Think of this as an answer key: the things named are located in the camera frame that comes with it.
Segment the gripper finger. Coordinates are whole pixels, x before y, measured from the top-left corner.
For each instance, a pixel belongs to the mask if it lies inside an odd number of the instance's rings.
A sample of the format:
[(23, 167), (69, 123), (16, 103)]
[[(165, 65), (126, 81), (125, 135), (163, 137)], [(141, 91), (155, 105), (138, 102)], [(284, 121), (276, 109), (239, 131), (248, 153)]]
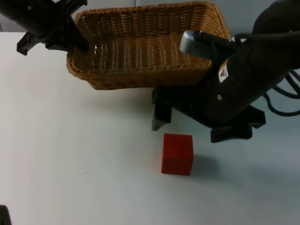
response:
[(172, 105), (164, 100), (156, 100), (154, 103), (154, 115), (152, 119), (152, 131), (158, 131), (162, 126), (172, 121)]

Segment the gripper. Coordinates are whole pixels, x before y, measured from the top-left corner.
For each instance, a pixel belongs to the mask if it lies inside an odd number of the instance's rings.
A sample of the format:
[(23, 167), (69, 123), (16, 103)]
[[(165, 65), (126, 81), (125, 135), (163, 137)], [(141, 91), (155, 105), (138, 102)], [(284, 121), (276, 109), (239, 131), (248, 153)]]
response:
[(87, 52), (89, 43), (72, 18), (83, 5), (87, 5), (86, 0), (27, 0), (16, 17), (16, 23), (27, 31), (17, 43), (17, 51), (27, 55), (32, 47), (43, 43), (48, 50), (68, 51), (75, 46)]
[(251, 103), (282, 79), (279, 50), (243, 44), (223, 62), (214, 62), (197, 85), (160, 86), (152, 99), (164, 100), (186, 116), (212, 128), (212, 143), (253, 136), (250, 125), (262, 123), (264, 114)]

